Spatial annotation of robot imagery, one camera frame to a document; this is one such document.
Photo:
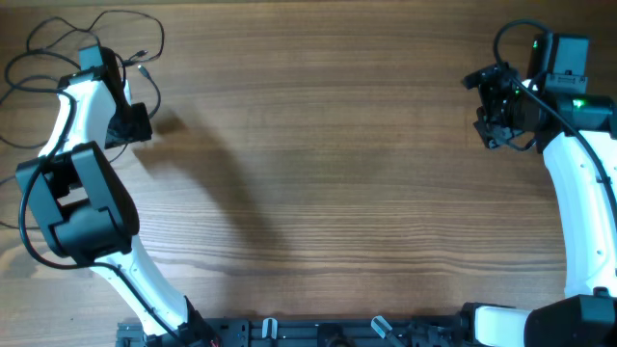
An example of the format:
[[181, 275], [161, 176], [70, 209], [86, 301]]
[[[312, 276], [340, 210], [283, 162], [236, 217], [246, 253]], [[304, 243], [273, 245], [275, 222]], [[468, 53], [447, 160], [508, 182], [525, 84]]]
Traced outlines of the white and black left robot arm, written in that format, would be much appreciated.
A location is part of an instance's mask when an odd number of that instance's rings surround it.
[[106, 279], [142, 324], [146, 346], [219, 346], [222, 341], [149, 257], [138, 235], [133, 199], [104, 152], [148, 141], [150, 115], [130, 100], [116, 53], [99, 44], [80, 49], [78, 70], [53, 93], [60, 112], [38, 158], [18, 165], [18, 227], [39, 263], [55, 264], [32, 246], [24, 213], [32, 212], [61, 270], [90, 269]]

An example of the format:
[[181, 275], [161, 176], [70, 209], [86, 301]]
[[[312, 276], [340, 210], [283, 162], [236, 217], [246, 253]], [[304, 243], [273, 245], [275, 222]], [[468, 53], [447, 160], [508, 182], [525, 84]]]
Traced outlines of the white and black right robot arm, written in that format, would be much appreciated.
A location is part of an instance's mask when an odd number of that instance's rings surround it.
[[616, 343], [616, 105], [586, 91], [588, 47], [586, 37], [544, 30], [525, 78], [498, 60], [463, 81], [480, 95], [474, 127], [485, 147], [543, 156], [566, 249], [564, 299], [533, 310], [471, 305], [471, 345]]

